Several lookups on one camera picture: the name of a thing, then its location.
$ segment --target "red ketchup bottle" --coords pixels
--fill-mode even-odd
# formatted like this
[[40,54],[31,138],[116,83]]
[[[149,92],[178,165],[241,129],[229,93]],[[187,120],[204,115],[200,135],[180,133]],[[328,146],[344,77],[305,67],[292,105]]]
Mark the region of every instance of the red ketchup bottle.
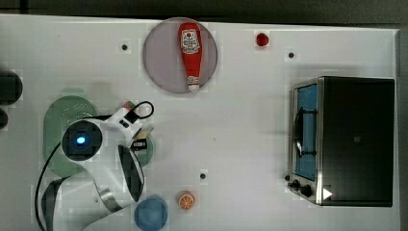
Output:
[[187,74],[187,83],[190,91],[197,91],[200,86],[202,43],[200,29],[193,22],[186,22],[180,25],[179,33],[181,57]]

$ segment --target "toaster oven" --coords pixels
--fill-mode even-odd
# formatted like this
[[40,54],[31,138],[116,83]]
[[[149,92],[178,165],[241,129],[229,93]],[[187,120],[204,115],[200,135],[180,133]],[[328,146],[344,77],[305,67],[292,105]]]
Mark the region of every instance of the toaster oven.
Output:
[[393,79],[320,77],[293,87],[293,193],[322,206],[393,205]]

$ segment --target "blue bowl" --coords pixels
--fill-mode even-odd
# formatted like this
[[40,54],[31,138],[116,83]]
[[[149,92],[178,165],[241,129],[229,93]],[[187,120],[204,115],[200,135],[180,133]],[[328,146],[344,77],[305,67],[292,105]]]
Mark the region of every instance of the blue bowl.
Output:
[[165,226],[167,216],[166,203],[159,196],[152,196],[136,208],[135,222],[143,231],[158,231]]

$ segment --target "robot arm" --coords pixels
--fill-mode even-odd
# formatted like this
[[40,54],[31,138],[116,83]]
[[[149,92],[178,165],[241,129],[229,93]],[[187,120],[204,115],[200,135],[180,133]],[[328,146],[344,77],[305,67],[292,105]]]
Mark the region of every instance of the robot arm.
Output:
[[[144,103],[151,106],[151,113],[138,116],[134,110]],[[42,197],[47,230],[82,230],[139,201],[144,175],[130,145],[142,127],[140,119],[151,116],[154,109],[150,102],[134,107],[128,104],[105,120],[84,118],[66,129],[61,141],[63,152],[87,172],[65,178],[58,188],[55,182],[48,186]]]

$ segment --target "white table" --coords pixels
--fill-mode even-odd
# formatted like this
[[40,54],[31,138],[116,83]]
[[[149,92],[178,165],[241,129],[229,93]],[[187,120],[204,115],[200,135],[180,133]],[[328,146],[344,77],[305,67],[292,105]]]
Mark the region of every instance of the white table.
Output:
[[[0,15],[0,66],[24,84],[23,99],[5,108],[7,131],[0,131],[2,230],[37,229],[42,121],[54,100],[71,93],[101,114],[128,99],[154,103],[157,152],[144,170],[142,197],[167,201],[164,230],[399,230],[397,152],[392,208],[317,207],[289,192],[283,179],[291,86],[322,75],[395,78],[396,30],[204,23],[218,46],[215,76],[199,93],[173,94],[153,84],[140,58],[157,23]],[[269,34],[266,49],[254,47],[258,31]],[[120,49],[123,41],[130,50]],[[208,170],[205,184],[201,169]],[[198,199],[188,213],[177,207],[182,190]],[[87,230],[138,230],[136,206]]]

